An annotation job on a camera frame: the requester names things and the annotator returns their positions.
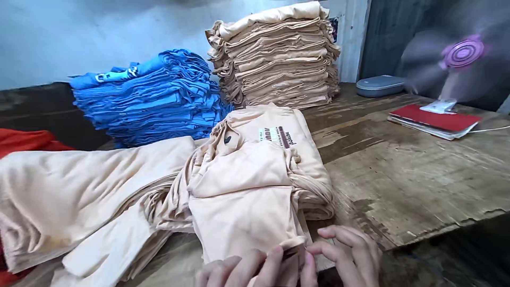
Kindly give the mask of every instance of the clothing pile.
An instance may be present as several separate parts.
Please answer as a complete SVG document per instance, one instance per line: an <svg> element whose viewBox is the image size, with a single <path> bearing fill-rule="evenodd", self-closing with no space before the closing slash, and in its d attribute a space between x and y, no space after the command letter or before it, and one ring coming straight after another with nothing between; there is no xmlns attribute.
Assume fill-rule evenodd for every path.
<svg viewBox="0 0 510 287"><path fill-rule="evenodd" d="M222 103L218 84L197 54L168 50L145 63L87 73L70 84L76 101L97 129L107 129L122 148L189 135L208 137L233 107Z"/></svg>
<svg viewBox="0 0 510 287"><path fill-rule="evenodd" d="M0 129L0 158L18 151L73 151L74 149L56 140L49 131L16 131ZM27 276L33 268L25 269L17 274L7 272L4 258L2 237L0 236L0 287Z"/></svg>
<svg viewBox="0 0 510 287"><path fill-rule="evenodd" d="M205 263L280 244L277 285L296 286L305 219L333 216L332 189L302 113L259 105L209 139L12 153L0 160L0 232L12 272L70 251L52 286L131 279L173 232L196 233Z"/></svg>
<svg viewBox="0 0 510 287"><path fill-rule="evenodd" d="M306 108L338 93L340 48L333 44L329 9L300 3L216 21L206 36L213 74L236 106L275 103Z"/></svg>

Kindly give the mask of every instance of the printed graphic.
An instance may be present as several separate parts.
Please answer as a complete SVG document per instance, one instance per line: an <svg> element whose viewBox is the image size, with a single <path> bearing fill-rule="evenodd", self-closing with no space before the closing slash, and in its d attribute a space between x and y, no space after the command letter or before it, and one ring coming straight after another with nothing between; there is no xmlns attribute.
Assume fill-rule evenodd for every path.
<svg viewBox="0 0 510 287"><path fill-rule="evenodd" d="M259 140L270 140L285 149L296 144L292 140L290 133L286 132L282 126L259 129Z"/></svg>
<svg viewBox="0 0 510 287"><path fill-rule="evenodd" d="M336 43L338 36L338 17L330 18L329 22L331 22L331 26L333 26L333 43Z"/></svg>

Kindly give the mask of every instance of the white cable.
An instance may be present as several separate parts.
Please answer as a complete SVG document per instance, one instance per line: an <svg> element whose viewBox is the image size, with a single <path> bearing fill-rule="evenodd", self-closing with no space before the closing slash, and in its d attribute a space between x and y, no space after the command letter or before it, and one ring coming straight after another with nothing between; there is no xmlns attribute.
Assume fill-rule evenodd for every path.
<svg viewBox="0 0 510 287"><path fill-rule="evenodd" d="M510 128L510 126L506 126L506 127L502 127L502 128L497 128L497 129L488 129L488 130L478 130L478 131L470 131L469 133L477 133L477 132L487 132L487 131L495 131L495 130L502 130L502 129L506 129L506 128Z"/></svg>

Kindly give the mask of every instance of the purple fan hub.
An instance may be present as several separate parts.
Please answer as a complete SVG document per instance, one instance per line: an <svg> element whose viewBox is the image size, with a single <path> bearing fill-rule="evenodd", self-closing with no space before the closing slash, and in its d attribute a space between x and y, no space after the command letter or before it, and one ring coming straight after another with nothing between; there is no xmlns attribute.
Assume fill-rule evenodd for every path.
<svg viewBox="0 0 510 287"><path fill-rule="evenodd" d="M444 55L442 64L445 67L452 68L467 66L483 55L484 48L479 35L470 36L461 42L446 47L442 52Z"/></svg>

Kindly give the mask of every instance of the stack of blue t-shirts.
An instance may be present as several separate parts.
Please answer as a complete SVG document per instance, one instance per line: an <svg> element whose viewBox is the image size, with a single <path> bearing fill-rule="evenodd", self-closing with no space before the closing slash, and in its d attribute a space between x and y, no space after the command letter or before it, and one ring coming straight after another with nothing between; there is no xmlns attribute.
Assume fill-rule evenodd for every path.
<svg viewBox="0 0 510 287"><path fill-rule="evenodd" d="M168 50L145 63L87 73L71 80L74 104L96 129L107 129L122 148L163 139L208 137L233 110L224 104L218 84L197 54Z"/></svg>

